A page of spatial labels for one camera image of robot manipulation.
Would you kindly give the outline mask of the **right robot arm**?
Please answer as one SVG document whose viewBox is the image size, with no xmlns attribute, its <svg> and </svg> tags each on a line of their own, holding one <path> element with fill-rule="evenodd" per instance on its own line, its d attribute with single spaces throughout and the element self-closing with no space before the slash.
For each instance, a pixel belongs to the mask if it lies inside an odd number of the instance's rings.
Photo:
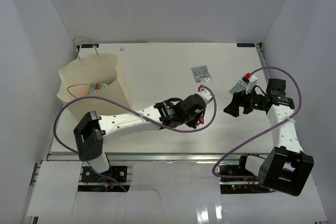
<svg viewBox="0 0 336 224">
<path fill-rule="evenodd" d="M 295 123 L 290 116 L 294 113 L 294 103 L 285 93 L 286 81 L 269 79 L 266 92 L 255 90 L 257 78 L 242 78 L 230 89 L 233 98 L 223 110 L 238 117 L 253 110 L 264 111 L 274 129 L 273 149 L 267 157 L 244 154 L 239 159 L 238 177 L 247 182 L 257 177 L 259 186 L 292 196 L 299 196 L 314 166 L 313 157 L 305 154 L 296 134 Z"/>
</svg>

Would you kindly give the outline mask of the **teal fruit candy bag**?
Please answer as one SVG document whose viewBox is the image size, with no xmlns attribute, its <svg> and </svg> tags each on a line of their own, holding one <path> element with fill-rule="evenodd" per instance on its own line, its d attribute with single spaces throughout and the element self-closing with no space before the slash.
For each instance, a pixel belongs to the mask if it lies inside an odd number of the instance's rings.
<svg viewBox="0 0 336 224">
<path fill-rule="evenodd" d="M 106 83 L 91 83 L 90 84 L 90 93 L 94 94 L 94 93 L 98 93 L 100 91 L 102 91 L 103 89 L 105 89 L 108 86 L 108 84 Z"/>
</svg>

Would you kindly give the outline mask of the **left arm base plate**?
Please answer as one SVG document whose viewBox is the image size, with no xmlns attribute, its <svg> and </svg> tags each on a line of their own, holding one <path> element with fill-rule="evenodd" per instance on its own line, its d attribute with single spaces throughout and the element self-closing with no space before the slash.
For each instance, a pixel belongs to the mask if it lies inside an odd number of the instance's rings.
<svg viewBox="0 0 336 224">
<path fill-rule="evenodd" d="M 127 166 L 110 166 L 102 175 L 95 173 L 89 166 L 84 166 L 78 184 L 79 192 L 125 193 L 130 188 Z"/>
</svg>

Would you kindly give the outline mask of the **red snack packet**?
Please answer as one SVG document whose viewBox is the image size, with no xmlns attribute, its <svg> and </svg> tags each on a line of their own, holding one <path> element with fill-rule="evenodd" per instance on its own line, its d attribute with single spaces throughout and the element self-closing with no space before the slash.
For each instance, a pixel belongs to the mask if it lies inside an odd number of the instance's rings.
<svg viewBox="0 0 336 224">
<path fill-rule="evenodd" d="M 202 117 L 200 117 L 199 119 L 198 119 L 198 121 L 197 121 L 197 126 L 199 126 L 199 125 L 201 125 L 201 124 L 204 124 L 204 117 L 202 116 Z"/>
</svg>

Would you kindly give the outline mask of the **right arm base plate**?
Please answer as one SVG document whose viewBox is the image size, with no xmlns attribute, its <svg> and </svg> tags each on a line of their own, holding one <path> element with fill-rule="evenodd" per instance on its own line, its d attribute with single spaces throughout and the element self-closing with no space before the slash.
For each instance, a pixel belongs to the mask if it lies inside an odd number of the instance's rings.
<svg viewBox="0 0 336 224">
<path fill-rule="evenodd" d="M 247 170 L 240 170 L 239 165 L 222 164 L 218 168 L 220 175 L 226 176 L 252 176 L 253 174 Z M 220 193 L 222 195 L 237 194 L 265 194 L 272 193 L 272 190 L 263 188 L 258 185 L 257 179 L 245 178 L 220 178 Z"/>
</svg>

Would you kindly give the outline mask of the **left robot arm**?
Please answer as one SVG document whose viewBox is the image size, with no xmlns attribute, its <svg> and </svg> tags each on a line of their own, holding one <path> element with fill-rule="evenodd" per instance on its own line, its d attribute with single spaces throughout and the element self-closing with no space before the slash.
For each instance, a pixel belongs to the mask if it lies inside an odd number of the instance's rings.
<svg viewBox="0 0 336 224">
<path fill-rule="evenodd" d="M 171 98 L 144 110 L 118 115 L 86 113 L 73 133 L 79 159 L 93 168 L 93 176 L 101 182 L 110 178 L 111 168 L 103 152 L 104 137 L 108 140 L 142 131 L 156 131 L 167 127 L 175 129 L 187 125 L 195 129 L 213 100 L 208 91 L 199 91 L 186 99 Z"/>
</svg>

